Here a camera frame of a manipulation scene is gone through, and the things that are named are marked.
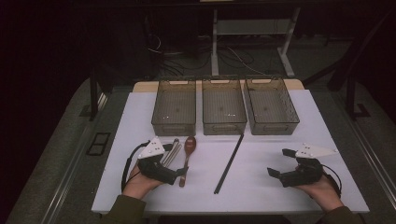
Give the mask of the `white metal desk frame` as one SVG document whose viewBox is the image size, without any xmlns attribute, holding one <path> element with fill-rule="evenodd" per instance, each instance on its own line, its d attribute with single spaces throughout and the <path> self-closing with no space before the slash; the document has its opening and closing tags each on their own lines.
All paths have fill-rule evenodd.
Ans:
<svg viewBox="0 0 396 224">
<path fill-rule="evenodd" d="M 220 20 L 218 11 L 213 10 L 211 74 L 219 75 L 218 36 L 219 35 L 284 35 L 284 43 L 278 47 L 277 54 L 287 77 L 295 77 L 288 49 L 301 9 L 296 7 L 289 19 Z"/>
</svg>

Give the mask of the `white table cover sheet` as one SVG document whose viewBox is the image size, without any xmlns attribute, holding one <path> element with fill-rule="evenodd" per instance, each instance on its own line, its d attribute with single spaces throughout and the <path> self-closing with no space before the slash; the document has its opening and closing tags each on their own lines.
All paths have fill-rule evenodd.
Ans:
<svg viewBox="0 0 396 224">
<path fill-rule="evenodd" d="M 325 156 L 320 161 L 341 178 L 344 204 L 354 212 L 366 212 L 368 206 L 311 93 L 307 90 L 291 91 L 290 97 L 300 117 L 292 135 L 204 135 L 198 130 L 197 148 L 189 159 L 185 186 L 162 185 L 152 191 L 145 199 L 147 215 L 317 212 L 319 206 L 307 195 L 294 188 L 284 188 L 267 172 L 267 168 L 280 172 L 293 170 L 296 160 L 284 156 L 282 149 L 298 150 L 303 143 L 338 150 L 337 154 Z M 120 194 L 126 161 L 135 159 L 135 148 L 153 137 L 151 115 L 155 100 L 153 92 L 129 95 L 92 211 L 104 214 L 110 210 Z M 182 167 L 185 158 L 185 154 L 179 153 L 172 168 Z"/>
</svg>

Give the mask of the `black metal stand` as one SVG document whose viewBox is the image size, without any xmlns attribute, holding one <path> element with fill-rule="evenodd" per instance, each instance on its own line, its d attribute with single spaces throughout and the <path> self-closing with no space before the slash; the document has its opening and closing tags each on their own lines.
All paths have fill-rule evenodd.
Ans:
<svg viewBox="0 0 396 224">
<path fill-rule="evenodd" d="M 100 92 L 108 91 L 108 78 L 103 66 L 95 66 L 90 72 L 90 96 L 91 96 L 91 115 L 90 120 L 94 120 L 99 112 Z"/>
<path fill-rule="evenodd" d="M 352 120 L 368 118 L 368 110 L 363 104 L 355 103 L 356 78 L 350 76 L 346 80 L 346 112 Z"/>
</svg>

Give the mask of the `clear brown plastic basket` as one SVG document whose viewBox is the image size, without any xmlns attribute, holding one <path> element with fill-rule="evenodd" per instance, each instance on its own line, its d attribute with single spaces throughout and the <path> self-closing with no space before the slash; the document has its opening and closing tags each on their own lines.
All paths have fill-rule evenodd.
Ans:
<svg viewBox="0 0 396 224">
<path fill-rule="evenodd" d="M 239 79 L 202 83 L 204 135 L 239 135 L 248 119 Z"/>
<path fill-rule="evenodd" d="M 282 78 L 246 78 L 245 103 L 253 135 L 292 135 L 300 123 Z"/>
<path fill-rule="evenodd" d="M 151 125 L 159 136 L 195 135 L 196 82 L 161 80 L 159 82 Z"/>
</svg>

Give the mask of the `brown wooden spoon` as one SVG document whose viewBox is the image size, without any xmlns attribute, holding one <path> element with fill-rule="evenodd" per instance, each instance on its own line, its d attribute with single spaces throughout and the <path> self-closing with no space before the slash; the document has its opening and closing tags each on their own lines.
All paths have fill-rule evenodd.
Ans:
<svg viewBox="0 0 396 224">
<path fill-rule="evenodd" d="M 190 156 L 191 156 L 191 154 L 194 152 L 195 149 L 196 149 L 196 139 L 195 139 L 194 136 L 189 136 L 189 137 L 186 139 L 185 144 L 184 144 L 184 151 L 185 151 L 185 154 L 186 154 L 186 158 L 185 158 L 185 162 L 184 162 L 184 167 L 185 167 L 186 169 L 189 168 L 189 159 L 190 159 Z M 183 187 L 185 186 L 186 177 L 187 177 L 187 174 L 184 174 L 184 175 L 182 175 L 182 176 L 180 177 L 179 186 L 180 186 L 181 188 L 183 188 Z"/>
</svg>

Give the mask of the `metal floor rail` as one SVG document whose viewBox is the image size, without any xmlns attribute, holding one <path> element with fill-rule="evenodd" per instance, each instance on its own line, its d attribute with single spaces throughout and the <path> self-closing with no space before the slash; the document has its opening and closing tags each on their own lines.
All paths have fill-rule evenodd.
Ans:
<svg viewBox="0 0 396 224">
<path fill-rule="evenodd" d="M 352 120 L 352 129 L 361 143 L 363 154 L 391 203 L 396 206 L 396 140 L 395 128 L 369 118 Z"/>
<path fill-rule="evenodd" d="M 49 203 L 49 207 L 46 210 L 45 215 L 42 217 L 40 224 L 54 224 L 59 212 L 62 209 L 64 200 L 67 197 L 68 191 L 70 190 L 74 178 L 77 175 L 78 167 L 81 163 L 82 157 L 86 152 L 86 147 L 91 141 L 94 130 L 97 126 L 97 120 L 101 116 L 102 111 L 106 105 L 107 96 L 104 93 L 99 95 L 97 100 L 94 100 L 93 103 L 96 106 L 97 115 L 92 119 L 89 118 L 88 123 L 86 124 L 82 134 L 79 136 L 78 144 L 75 147 L 75 151 L 72 154 L 72 158 L 69 160 L 67 164 L 67 168 L 63 177 L 61 178 L 60 184 L 55 190 L 55 193 Z"/>
</svg>

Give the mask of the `person's right hand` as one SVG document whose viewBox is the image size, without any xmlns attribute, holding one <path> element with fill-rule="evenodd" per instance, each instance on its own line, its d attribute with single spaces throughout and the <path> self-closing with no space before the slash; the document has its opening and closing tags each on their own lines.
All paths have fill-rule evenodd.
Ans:
<svg viewBox="0 0 396 224">
<path fill-rule="evenodd" d="M 310 196 L 326 213 L 344 205 L 332 187 L 331 181 L 325 175 L 318 182 L 296 186 L 296 188 Z"/>
</svg>

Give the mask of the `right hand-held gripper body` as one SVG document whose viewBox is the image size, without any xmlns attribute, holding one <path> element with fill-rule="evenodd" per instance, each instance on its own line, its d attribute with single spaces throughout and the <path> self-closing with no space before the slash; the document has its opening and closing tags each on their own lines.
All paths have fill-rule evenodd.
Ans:
<svg viewBox="0 0 396 224">
<path fill-rule="evenodd" d="M 296 151 L 297 167 L 290 172 L 281 173 L 280 182 L 283 187 L 309 185 L 318 182 L 324 175 L 323 165 L 319 157 L 330 156 L 338 153 L 337 149 L 318 147 L 303 143 Z"/>
</svg>

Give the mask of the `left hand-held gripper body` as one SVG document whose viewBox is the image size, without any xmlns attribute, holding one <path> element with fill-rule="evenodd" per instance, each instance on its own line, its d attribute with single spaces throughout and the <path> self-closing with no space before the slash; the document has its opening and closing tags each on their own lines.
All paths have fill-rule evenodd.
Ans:
<svg viewBox="0 0 396 224">
<path fill-rule="evenodd" d="M 138 168 L 142 175 L 173 185 L 177 179 L 176 171 L 161 164 L 165 150 L 158 136 L 155 136 L 138 154 Z"/>
</svg>

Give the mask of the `silver metal tongs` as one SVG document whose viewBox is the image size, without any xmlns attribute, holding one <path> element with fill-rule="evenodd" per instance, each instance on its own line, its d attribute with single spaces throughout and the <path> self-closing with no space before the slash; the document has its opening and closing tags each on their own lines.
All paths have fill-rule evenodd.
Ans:
<svg viewBox="0 0 396 224">
<path fill-rule="evenodd" d="M 174 158 L 176 157 L 177 153 L 180 151 L 181 149 L 181 144 L 178 138 L 176 138 L 173 141 L 173 148 L 170 151 L 165 151 L 163 154 L 163 158 L 161 160 L 161 164 L 164 167 L 168 167 L 172 161 L 174 160 Z"/>
</svg>

